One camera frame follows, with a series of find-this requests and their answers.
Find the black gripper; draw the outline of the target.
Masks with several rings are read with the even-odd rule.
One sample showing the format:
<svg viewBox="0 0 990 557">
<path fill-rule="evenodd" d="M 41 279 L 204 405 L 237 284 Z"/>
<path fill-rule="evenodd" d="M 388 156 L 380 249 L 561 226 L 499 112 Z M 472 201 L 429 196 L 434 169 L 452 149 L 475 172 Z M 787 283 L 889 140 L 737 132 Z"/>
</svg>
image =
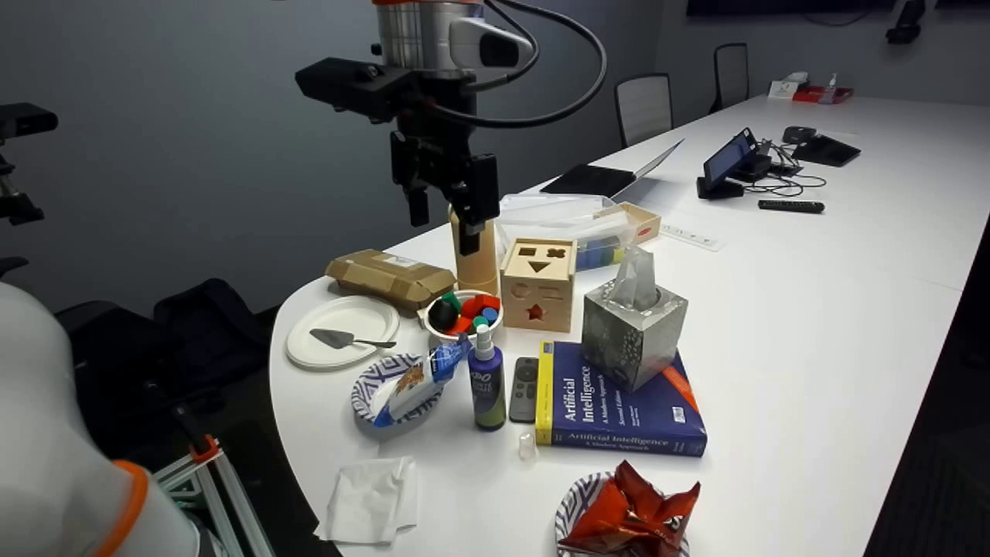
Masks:
<svg viewBox="0 0 990 557">
<path fill-rule="evenodd" d="M 413 226 L 429 223 L 426 186 L 454 197 L 458 254 L 479 252 L 486 221 L 471 197 L 499 196 L 499 165 L 471 153 L 472 94 L 466 79 L 429 79 L 426 71 L 322 59 L 293 75 L 303 96 L 335 112 L 392 124 L 392 183 L 404 188 Z"/>
</svg>

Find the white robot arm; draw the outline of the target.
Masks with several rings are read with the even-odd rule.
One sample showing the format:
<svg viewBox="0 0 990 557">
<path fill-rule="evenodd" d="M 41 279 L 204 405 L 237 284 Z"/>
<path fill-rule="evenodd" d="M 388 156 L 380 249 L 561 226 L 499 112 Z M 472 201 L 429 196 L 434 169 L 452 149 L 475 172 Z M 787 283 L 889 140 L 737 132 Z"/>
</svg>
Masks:
<svg viewBox="0 0 990 557">
<path fill-rule="evenodd" d="M 293 75 L 303 96 L 335 112 L 397 124 L 392 183 L 416 226 L 429 221 L 426 188 L 458 216 L 458 252 L 475 254 L 499 216 L 499 165 L 471 153 L 479 75 L 509 79 L 536 59 L 524 32 L 483 20 L 483 0 L 370 0 L 377 63 L 322 59 Z"/>
</svg>

